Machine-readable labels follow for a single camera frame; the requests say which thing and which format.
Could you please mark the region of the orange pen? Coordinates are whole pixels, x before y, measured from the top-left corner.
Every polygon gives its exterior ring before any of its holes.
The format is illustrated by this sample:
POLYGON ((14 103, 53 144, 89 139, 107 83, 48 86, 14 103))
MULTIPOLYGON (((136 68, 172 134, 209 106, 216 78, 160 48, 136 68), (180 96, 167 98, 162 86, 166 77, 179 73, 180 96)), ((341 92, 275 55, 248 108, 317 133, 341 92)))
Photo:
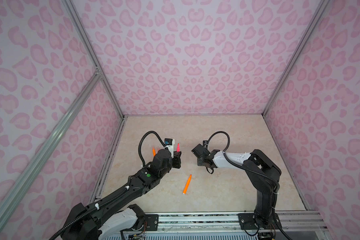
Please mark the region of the orange pen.
POLYGON ((185 195, 185 194, 187 193, 187 190, 188 190, 188 188, 189 188, 189 185, 190 185, 190 183, 191 183, 191 180, 192 180, 192 175, 190 175, 190 176, 188 177, 188 179, 187 179, 187 182, 186 182, 185 187, 184 187, 184 189, 183 189, 183 195, 185 195))

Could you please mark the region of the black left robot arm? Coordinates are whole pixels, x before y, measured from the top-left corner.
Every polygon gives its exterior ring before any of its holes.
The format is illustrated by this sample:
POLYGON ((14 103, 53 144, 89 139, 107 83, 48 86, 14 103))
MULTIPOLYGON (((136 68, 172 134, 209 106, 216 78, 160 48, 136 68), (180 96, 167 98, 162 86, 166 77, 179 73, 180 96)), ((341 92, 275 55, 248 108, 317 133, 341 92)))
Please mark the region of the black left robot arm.
POLYGON ((51 240, 99 240, 101 227, 111 217, 133 200, 155 188, 171 169, 181 167, 181 151, 173 154, 167 149, 159 150, 153 160, 128 177, 127 183, 108 196, 87 205, 74 206, 64 223, 51 240))

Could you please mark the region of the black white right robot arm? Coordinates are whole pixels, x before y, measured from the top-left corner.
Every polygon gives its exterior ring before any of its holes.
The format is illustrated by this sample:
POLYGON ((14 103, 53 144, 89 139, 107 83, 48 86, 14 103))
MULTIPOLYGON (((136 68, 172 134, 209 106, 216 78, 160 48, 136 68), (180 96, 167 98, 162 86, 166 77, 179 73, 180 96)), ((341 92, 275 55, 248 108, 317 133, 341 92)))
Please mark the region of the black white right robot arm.
POLYGON ((261 150, 255 149, 243 154, 226 153, 220 150, 209 151, 206 146, 198 144, 192 153, 197 158, 198 166, 208 170, 230 168, 246 172, 257 190, 257 203, 252 214, 238 214, 242 230, 282 228, 275 212, 282 171, 261 150))

